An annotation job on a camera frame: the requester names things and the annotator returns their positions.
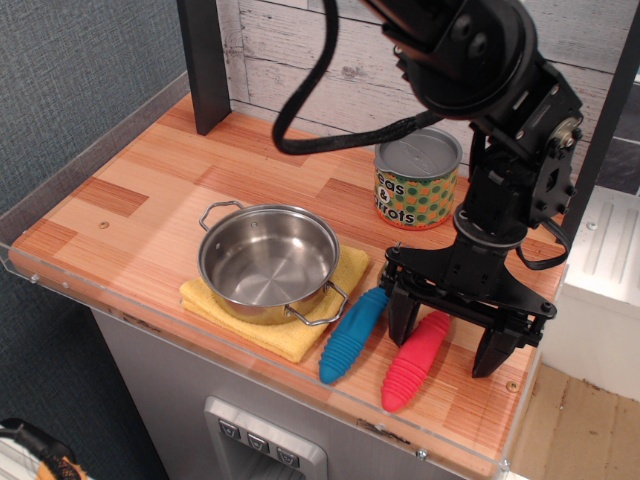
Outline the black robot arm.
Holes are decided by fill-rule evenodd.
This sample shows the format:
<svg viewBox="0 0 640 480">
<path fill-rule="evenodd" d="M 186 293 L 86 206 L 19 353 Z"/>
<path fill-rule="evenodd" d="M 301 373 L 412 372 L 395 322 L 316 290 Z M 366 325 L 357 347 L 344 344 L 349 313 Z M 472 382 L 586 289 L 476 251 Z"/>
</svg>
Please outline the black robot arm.
<svg viewBox="0 0 640 480">
<path fill-rule="evenodd" d="M 474 133 L 470 180 L 456 208 L 453 244 L 396 246 L 381 277 L 390 338 L 405 343 L 421 306 L 482 327 L 472 374 L 491 375 L 517 349 L 537 346 L 555 306 L 506 268 L 527 234 L 556 222 L 576 189 L 571 161 L 581 139 L 581 102 L 539 53 L 534 23 L 518 1 L 374 1 L 384 35 L 416 98 Z"/>
</svg>

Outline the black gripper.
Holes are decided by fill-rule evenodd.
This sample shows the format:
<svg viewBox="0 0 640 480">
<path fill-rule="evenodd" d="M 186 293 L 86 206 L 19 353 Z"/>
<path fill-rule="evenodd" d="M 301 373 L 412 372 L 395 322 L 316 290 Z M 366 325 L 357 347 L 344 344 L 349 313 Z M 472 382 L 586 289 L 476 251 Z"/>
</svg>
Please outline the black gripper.
<svg viewBox="0 0 640 480">
<path fill-rule="evenodd" d="M 502 232 L 481 228 L 464 214 L 453 217 L 456 236 L 437 250 L 394 246 L 386 250 L 382 287 L 390 296 L 389 337 L 402 346 L 421 305 L 431 306 L 485 329 L 472 368 L 473 378 L 492 375 L 518 345 L 537 345 L 556 307 L 520 283 L 506 267 L 514 252 L 531 270 L 558 265 L 557 258 L 530 261 L 521 245 L 526 225 L 514 221 Z"/>
</svg>

